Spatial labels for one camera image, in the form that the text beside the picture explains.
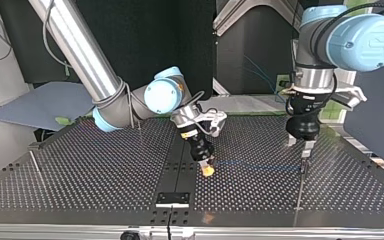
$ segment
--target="metal pin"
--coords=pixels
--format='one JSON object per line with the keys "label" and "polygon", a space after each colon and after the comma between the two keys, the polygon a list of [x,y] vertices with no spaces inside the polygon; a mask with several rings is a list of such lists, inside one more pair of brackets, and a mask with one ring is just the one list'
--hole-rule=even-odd
{"label": "metal pin", "polygon": [[33,151],[29,151],[29,153],[30,153],[30,156],[32,157],[32,160],[33,160],[33,163],[34,163],[34,166],[35,166],[36,170],[38,172],[41,172],[41,170],[39,168],[39,165],[37,164],[36,157],[34,156]]}
{"label": "metal pin", "polygon": [[297,139],[294,138],[291,134],[289,134],[289,139],[288,139],[288,147],[291,147],[297,143]]}

